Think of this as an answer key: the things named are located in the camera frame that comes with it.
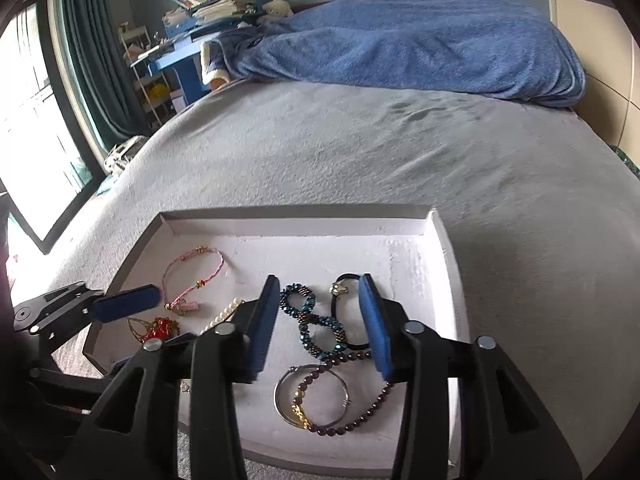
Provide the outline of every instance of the blue foam pad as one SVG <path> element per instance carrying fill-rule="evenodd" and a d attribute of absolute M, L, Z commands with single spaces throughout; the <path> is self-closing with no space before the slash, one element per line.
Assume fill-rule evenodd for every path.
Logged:
<path fill-rule="evenodd" d="M 140 286 L 96 300 L 91 309 L 91 316 L 103 323 L 109 323 L 154 308 L 158 306 L 160 299 L 160 290 L 155 285 Z"/>
<path fill-rule="evenodd" d="M 251 341 L 247 358 L 247 371 L 254 376 L 254 380 L 258 373 L 263 370 L 264 362 L 267 359 L 279 302 L 280 281 L 275 276 L 269 276 L 256 306 L 260 315 L 259 322 L 252 324 L 252 333 L 247 333 Z"/>
<path fill-rule="evenodd" d="M 389 381 L 393 373 L 391 341 L 380 314 L 380 309 L 384 308 L 382 298 L 380 298 L 377 291 L 372 290 L 369 283 L 370 279 L 371 277 L 368 274 L 360 277 L 358 285 L 360 312 L 369 336 L 369 347 L 371 348 L 376 370 L 382 374 L 386 381 Z"/>

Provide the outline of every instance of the blue crystal bracelet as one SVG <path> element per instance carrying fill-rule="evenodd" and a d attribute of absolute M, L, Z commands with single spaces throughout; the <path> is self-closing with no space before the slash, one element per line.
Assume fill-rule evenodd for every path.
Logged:
<path fill-rule="evenodd" d="M 305 304 L 297 309 L 289 304 L 289 296 L 299 294 L 305 298 Z M 347 349 L 347 334 L 342 323 L 332 316 L 318 316 L 313 313 L 316 306 L 316 295 L 306 285 L 293 283 L 287 285 L 280 293 L 280 308 L 285 314 L 298 320 L 298 330 L 300 331 L 300 341 L 302 346 L 316 359 L 326 361 L 327 359 L 339 356 Z M 335 335 L 335 346 L 331 352 L 326 352 L 317 346 L 309 335 L 309 325 L 319 325 L 329 327 Z"/>

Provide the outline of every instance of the gray bedsheet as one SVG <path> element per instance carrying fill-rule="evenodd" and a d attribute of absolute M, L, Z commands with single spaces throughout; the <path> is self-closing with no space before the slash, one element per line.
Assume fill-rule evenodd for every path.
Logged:
<path fill-rule="evenodd" d="M 588 474 L 640 400 L 640 185 L 571 111 L 239 82 L 155 134 L 51 285 L 107 287 L 161 210 L 361 202 L 438 207 L 472 334 L 504 346 Z"/>

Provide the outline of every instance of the curtain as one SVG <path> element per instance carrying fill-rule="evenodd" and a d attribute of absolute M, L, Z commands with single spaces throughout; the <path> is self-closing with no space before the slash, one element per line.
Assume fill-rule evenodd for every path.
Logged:
<path fill-rule="evenodd" d="M 111 28 L 107 0 L 62 0 L 62 17 L 76 83 L 103 148 L 148 135 L 130 69 Z"/>

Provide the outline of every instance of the desk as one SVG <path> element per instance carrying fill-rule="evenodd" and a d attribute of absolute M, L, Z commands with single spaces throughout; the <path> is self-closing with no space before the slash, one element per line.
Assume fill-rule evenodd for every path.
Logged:
<path fill-rule="evenodd" d="M 167 52 L 161 57 L 148 62 L 149 73 L 154 75 L 167 68 L 173 68 L 182 86 L 184 99 L 188 105 L 196 102 L 210 92 L 209 86 L 202 83 L 200 72 L 196 68 L 193 57 L 200 55 L 200 45 L 215 38 L 220 32 L 211 32 L 193 39 L 196 32 L 201 28 L 194 29 L 174 43 L 172 52 Z"/>

